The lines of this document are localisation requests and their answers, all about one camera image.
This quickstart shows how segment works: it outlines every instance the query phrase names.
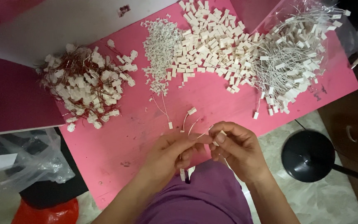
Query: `pink table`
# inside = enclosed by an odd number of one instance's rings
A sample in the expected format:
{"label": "pink table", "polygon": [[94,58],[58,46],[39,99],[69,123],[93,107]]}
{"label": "pink table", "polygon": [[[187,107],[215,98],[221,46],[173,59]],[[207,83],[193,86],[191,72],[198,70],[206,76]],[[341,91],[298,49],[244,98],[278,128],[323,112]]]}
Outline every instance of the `pink table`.
{"label": "pink table", "polygon": [[[210,7],[227,8],[235,14],[229,0],[210,1]],[[246,11],[251,13],[253,10],[249,8]],[[177,22],[179,28],[189,28],[178,4],[146,19],[166,18],[167,13],[172,16],[169,20]],[[254,120],[252,115],[259,97],[255,88],[244,85],[239,93],[231,94],[226,90],[227,81],[217,74],[197,73],[195,78],[189,78],[183,89],[177,88],[182,81],[181,76],[169,82],[169,92],[164,99],[174,126],[170,130],[167,117],[157,109],[154,102],[149,102],[151,91],[144,84],[147,78],[140,69],[149,65],[142,44],[147,36],[147,29],[140,27],[139,21],[93,44],[100,47],[100,52],[110,54],[105,43],[112,39],[121,53],[128,55],[133,49],[139,53],[134,61],[139,70],[131,73],[136,85],[126,86],[125,95],[119,101],[122,116],[112,117],[100,130],[87,121],[83,125],[78,123],[72,133],[67,131],[66,126],[61,127],[71,154],[99,208],[105,208],[136,174],[145,154],[160,135],[181,129],[186,112],[192,107],[196,107],[197,112],[187,118],[187,130],[201,117],[193,131],[203,133],[212,124],[226,120],[245,126],[256,135],[262,135],[358,89],[354,73],[348,68],[347,58],[332,32],[329,33],[329,51],[335,54],[330,55],[330,66],[324,76],[319,78],[319,84],[310,88],[310,93],[300,94],[297,101],[289,105],[290,114],[269,116],[267,104],[263,101],[259,118]],[[161,107],[162,98],[155,96],[155,99]],[[198,155],[192,166],[208,158],[209,155]]]}

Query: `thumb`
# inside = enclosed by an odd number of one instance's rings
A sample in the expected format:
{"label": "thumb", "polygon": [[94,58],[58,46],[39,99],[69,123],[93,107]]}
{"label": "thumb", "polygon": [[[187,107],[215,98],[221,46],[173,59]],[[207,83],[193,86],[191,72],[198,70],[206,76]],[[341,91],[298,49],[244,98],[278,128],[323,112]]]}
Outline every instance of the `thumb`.
{"label": "thumb", "polygon": [[222,133],[218,133],[214,139],[223,150],[240,159],[244,155],[244,149]]}
{"label": "thumb", "polygon": [[171,159],[176,159],[182,152],[191,148],[197,143],[197,140],[192,140],[189,138],[181,139],[174,142],[171,146],[169,146],[166,151],[166,155]]}

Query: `floor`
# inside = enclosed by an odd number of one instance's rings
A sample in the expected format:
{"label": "floor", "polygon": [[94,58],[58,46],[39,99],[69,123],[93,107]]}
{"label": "floor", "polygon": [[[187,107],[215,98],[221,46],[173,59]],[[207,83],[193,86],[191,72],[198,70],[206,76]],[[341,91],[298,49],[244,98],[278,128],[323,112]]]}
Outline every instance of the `floor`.
{"label": "floor", "polygon": [[[317,111],[299,118],[298,121],[306,128],[328,136]],[[300,129],[301,127],[292,121],[259,137],[266,162],[292,209],[302,224],[358,224],[358,201],[347,176],[333,170],[321,181],[302,183],[292,179],[284,171],[281,165],[281,147],[291,133]],[[240,181],[240,184],[251,208],[254,223],[259,224],[249,191],[243,182]],[[97,209],[89,192],[77,199],[80,209],[77,224],[88,224],[100,214],[101,211]],[[18,194],[0,196],[0,224],[12,221],[19,201]]]}

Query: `purple shirt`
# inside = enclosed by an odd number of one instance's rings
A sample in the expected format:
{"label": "purple shirt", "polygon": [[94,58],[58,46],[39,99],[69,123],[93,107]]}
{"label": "purple shirt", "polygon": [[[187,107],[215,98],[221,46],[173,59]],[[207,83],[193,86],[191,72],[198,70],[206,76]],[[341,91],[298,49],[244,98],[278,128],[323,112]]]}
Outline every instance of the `purple shirt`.
{"label": "purple shirt", "polygon": [[220,162],[196,166],[190,184],[175,176],[159,192],[138,224],[252,224],[251,212],[234,173]]}

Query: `cabinet handle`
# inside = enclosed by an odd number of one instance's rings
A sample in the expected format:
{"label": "cabinet handle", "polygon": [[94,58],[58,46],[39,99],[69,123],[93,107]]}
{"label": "cabinet handle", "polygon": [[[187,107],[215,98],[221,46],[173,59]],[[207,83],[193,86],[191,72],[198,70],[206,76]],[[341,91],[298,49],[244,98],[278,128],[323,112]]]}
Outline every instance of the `cabinet handle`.
{"label": "cabinet handle", "polygon": [[346,126],[346,134],[348,135],[348,138],[352,141],[352,142],[357,142],[357,139],[354,140],[351,136],[351,126],[350,125],[347,125]]}

